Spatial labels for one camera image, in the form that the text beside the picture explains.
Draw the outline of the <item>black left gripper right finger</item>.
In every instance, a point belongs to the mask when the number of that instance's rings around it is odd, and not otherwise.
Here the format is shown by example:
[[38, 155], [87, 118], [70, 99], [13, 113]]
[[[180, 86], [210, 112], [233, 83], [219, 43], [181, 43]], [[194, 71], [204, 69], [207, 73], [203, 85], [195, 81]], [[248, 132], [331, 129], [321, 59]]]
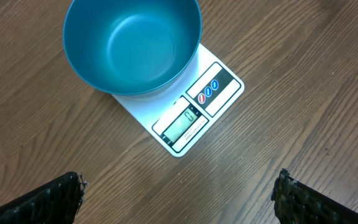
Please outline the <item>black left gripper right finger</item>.
[[282, 169], [271, 201], [281, 224], [358, 224], [358, 213], [313, 190]]

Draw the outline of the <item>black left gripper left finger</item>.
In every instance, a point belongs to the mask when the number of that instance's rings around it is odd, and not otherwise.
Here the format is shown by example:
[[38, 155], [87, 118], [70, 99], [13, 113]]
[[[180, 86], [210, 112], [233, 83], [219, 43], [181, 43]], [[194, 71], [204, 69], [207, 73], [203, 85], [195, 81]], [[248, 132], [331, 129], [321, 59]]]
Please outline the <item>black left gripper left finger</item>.
[[81, 174], [67, 172], [0, 206], [0, 224], [72, 224], [85, 200], [87, 185]]

